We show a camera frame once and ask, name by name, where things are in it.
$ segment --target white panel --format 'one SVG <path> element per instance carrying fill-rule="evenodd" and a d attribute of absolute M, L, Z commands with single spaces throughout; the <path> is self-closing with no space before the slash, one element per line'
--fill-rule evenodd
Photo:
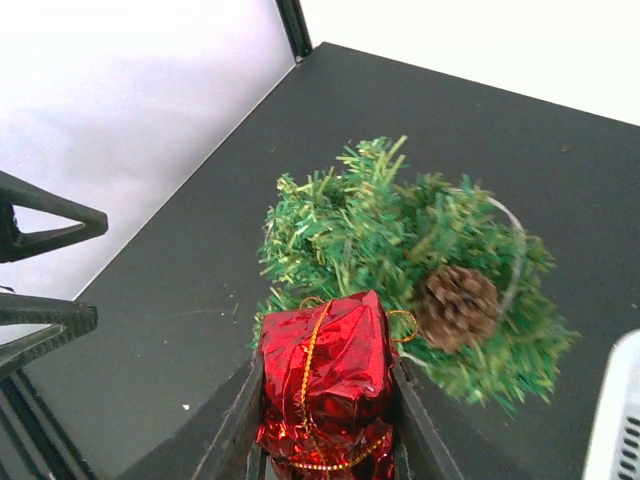
<path fill-rule="evenodd" d="M 273 0 L 18 3 L 0 17 L 0 169 L 106 212 L 110 230 L 0 265 L 0 285 L 71 299 L 294 62 Z"/>
<path fill-rule="evenodd" d="M 636 0 L 302 0 L 344 45 L 640 125 Z"/>

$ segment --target red gift box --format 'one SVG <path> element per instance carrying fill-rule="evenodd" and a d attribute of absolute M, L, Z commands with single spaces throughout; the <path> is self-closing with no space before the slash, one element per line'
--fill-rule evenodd
<path fill-rule="evenodd" d="M 259 351 L 257 442 L 278 478 L 393 478 L 393 356 L 375 292 L 267 315 Z"/>

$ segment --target christmas wreath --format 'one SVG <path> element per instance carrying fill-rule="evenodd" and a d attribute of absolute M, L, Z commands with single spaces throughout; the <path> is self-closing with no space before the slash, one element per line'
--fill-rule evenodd
<path fill-rule="evenodd" d="M 398 353 L 448 394 L 508 408 L 528 393 L 548 401 L 558 359 L 577 336 L 541 292 L 552 257 L 466 176 L 459 187 L 440 174 L 397 183 L 405 140 L 347 146 L 337 157 L 344 172 L 315 172 L 305 184 L 280 177 L 259 250 L 273 286 L 258 307 L 254 348 L 269 313 L 375 290 L 387 312 L 417 321 Z M 395 338 L 415 329 L 409 315 L 389 321 Z"/>

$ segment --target artificial pine branch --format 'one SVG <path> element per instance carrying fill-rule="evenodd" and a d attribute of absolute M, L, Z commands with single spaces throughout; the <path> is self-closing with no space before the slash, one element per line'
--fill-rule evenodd
<path fill-rule="evenodd" d="M 520 258 L 513 301 L 482 345 L 451 354 L 419 335 L 398 348 L 447 393 L 469 402 L 496 398 L 511 408 L 526 394 L 547 399 L 558 358 L 577 336 L 540 290 L 539 273 L 553 266 L 551 256 L 539 238 L 526 235 L 522 245 L 521 232 L 495 221 L 491 194 L 467 177 L 460 188 L 440 174 L 396 184 L 406 167 L 404 156 L 396 157 L 405 140 L 361 142 L 357 152 L 345 147 L 342 173 L 314 172 L 303 185 L 287 174 L 278 180 L 280 201 L 267 213 L 259 250 L 272 295 L 258 308 L 254 347 L 266 314 L 296 309 L 306 297 L 373 289 L 385 309 L 414 310 L 420 279 L 447 265 L 478 270 L 504 294 Z M 394 337 L 412 328 L 401 315 L 390 322 Z"/>

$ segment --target christmas ornament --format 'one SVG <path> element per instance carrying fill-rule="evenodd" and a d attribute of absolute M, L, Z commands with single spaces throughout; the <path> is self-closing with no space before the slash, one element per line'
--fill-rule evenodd
<path fill-rule="evenodd" d="M 258 443 L 280 479 L 391 480 L 389 329 L 375 292 L 264 318 Z"/>
<path fill-rule="evenodd" d="M 493 335 L 498 291 L 479 270 L 446 266 L 419 282 L 416 318 L 434 347 L 453 353 Z"/>
<path fill-rule="evenodd" d="M 344 172 L 314 172 L 302 184 L 280 177 L 259 251 L 272 294 L 259 305 L 254 346 L 268 314 L 296 309 L 305 297 L 374 290 L 385 311 L 420 318 L 420 334 L 398 354 L 448 394 L 506 408 L 527 393 L 548 400 L 558 359 L 577 337 L 541 291 L 551 256 L 466 176 L 459 187 L 440 174 L 397 182 L 405 140 L 345 147 Z M 396 315 L 390 328 L 400 338 L 413 326 Z"/>

